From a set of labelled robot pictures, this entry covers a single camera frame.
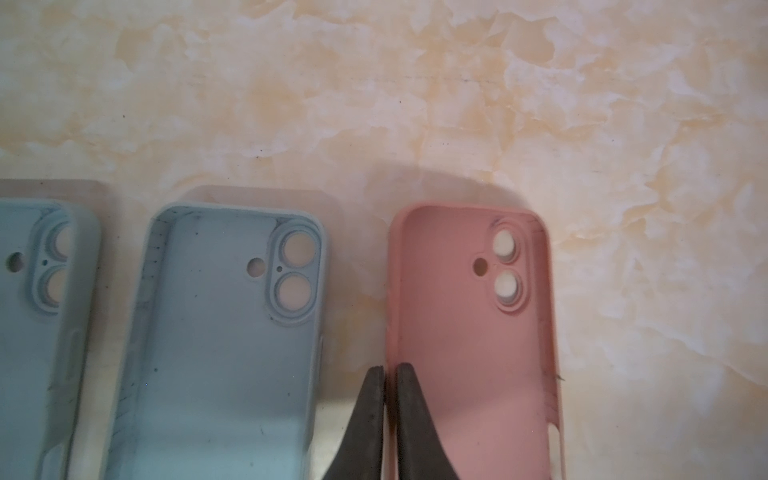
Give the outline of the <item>pink phone case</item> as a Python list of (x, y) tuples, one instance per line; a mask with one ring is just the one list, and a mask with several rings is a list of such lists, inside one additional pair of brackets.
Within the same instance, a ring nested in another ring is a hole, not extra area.
[(561, 479), (550, 242), (533, 212), (422, 203), (389, 237), (386, 357), (462, 479)]

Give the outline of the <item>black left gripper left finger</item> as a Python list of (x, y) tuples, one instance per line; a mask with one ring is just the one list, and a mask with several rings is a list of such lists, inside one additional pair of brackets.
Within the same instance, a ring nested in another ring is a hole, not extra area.
[(380, 480), (383, 456), (385, 369), (368, 369), (346, 431), (324, 480)]

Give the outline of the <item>pale blue phone case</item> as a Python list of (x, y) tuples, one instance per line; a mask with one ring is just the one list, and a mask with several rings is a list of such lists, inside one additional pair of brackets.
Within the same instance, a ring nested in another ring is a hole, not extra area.
[(296, 210), (175, 203), (151, 220), (104, 475), (304, 479), (328, 240)]

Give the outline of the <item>light green phone case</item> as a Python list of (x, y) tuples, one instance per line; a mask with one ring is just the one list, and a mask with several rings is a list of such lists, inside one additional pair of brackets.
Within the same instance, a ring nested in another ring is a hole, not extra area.
[(69, 202), (1, 201), (1, 476), (63, 479), (101, 225)]

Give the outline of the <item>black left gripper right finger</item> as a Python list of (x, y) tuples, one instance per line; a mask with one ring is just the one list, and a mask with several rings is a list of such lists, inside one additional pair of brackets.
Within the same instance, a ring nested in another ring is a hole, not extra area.
[(410, 363), (401, 363), (395, 369), (394, 424), (399, 479), (458, 479)]

